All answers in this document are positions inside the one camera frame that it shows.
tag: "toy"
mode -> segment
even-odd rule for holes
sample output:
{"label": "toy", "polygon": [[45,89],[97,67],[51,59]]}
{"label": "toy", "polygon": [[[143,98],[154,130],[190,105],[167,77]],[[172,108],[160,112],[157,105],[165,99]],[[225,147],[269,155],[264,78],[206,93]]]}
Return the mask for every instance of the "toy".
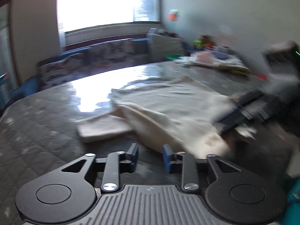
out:
{"label": "toy", "polygon": [[201,35],[198,40],[194,41],[195,49],[212,49],[215,46],[215,43],[211,40],[209,35]]}
{"label": "toy", "polygon": [[178,9],[170,9],[169,12],[169,20],[176,21],[179,17],[179,10]]}

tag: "window sill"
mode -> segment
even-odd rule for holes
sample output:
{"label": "window sill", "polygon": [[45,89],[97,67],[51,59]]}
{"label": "window sill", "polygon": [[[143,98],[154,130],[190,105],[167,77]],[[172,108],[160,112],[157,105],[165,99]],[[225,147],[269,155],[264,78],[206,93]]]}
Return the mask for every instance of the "window sill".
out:
{"label": "window sill", "polygon": [[146,34],[150,28],[164,28],[160,22],[139,22],[119,25],[105,25],[96,28],[85,28],[79,31],[65,33],[66,45],[72,45],[105,37],[115,37],[131,34]]}

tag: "folded towel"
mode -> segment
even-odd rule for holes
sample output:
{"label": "folded towel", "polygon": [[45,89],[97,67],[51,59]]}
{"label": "folded towel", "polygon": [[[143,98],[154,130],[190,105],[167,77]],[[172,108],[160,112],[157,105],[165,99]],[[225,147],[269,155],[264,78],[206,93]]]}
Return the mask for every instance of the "folded towel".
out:
{"label": "folded towel", "polygon": [[230,56],[226,60],[215,59],[214,67],[220,70],[227,70],[231,73],[249,75],[252,74],[251,70],[242,63],[236,56]]}
{"label": "folded towel", "polygon": [[112,89],[111,112],[77,122],[85,143],[134,131],[139,141],[155,151],[169,144],[196,158],[224,156],[229,147],[212,126],[228,111],[230,98],[189,77],[153,83],[133,89]]}

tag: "metal screw head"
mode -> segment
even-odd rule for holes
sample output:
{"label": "metal screw head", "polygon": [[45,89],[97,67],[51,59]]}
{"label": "metal screw head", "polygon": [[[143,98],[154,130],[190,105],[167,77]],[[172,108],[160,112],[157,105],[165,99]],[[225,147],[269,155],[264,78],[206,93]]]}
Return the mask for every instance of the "metal screw head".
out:
{"label": "metal screw head", "polygon": [[87,157],[93,157],[93,156],[95,156],[96,154],[94,154],[94,153],[87,153],[87,154],[85,154]]}
{"label": "metal screw head", "polygon": [[191,183],[191,184],[185,184],[183,187],[186,190],[197,190],[199,188],[199,185]]}
{"label": "metal screw head", "polygon": [[107,183],[103,185],[103,189],[106,191],[114,191],[117,189],[117,185],[114,183]]}

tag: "blue couch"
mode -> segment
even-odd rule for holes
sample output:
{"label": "blue couch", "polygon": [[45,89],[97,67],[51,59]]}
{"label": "blue couch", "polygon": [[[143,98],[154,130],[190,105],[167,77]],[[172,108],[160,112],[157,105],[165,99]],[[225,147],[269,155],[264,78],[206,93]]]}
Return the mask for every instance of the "blue couch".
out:
{"label": "blue couch", "polygon": [[52,65],[60,61],[64,61],[64,59],[72,57],[74,55],[80,55],[82,68],[85,68],[87,70],[85,71],[85,73],[77,74],[73,78],[70,77],[70,80],[66,79],[62,83],[80,79],[97,73],[102,73],[105,71],[110,71],[110,70],[124,68],[124,67],[137,66],[137,65],[146,64],[150,62],[148,39],[144,38],[144,39],[127,40],[127,42],[131,43],[131,51],[129,49],[130,52],[128,52],[127,54],[129,55],[129,57],[127,58],[126,63],[122,62],[122,59],[124,60],[124,57],[122,57],[121,55],[121,57],[117,58],[117,60],[116,58],[109,59],[111,61],[113,61],[114,59],[114,62],[111,63],[111,66],[109,65],[108,60],[105,58],[102,58],[102,60],[100,58],[99,65],[95,65],[95,60],[97,60],[97,57],[101,57],[101,56],[103,57],[103,53],[95,53],[95,48],[99,47],[100,49],[106,48],[109,50],[113,50],[112,53],[115,54],[115,50],[118,49],[120,50],[120,45],[119,45],[120,41],[125,42],[126,40],[117,40],[117,41],[98,43],[88,47],[83,47],[80,49],[63,52],[59,55],[38,62],[37,63],[38,75],[29,78],[22,84],[20,88],[11,92],[10,104],[21,98],[24,98],[26,96],[39,92],[45,88],[48,88],[48,86],[45,86],[43,82],[44,75],[43,75],[43,70],[41,69],[47,67],[48,65]]}

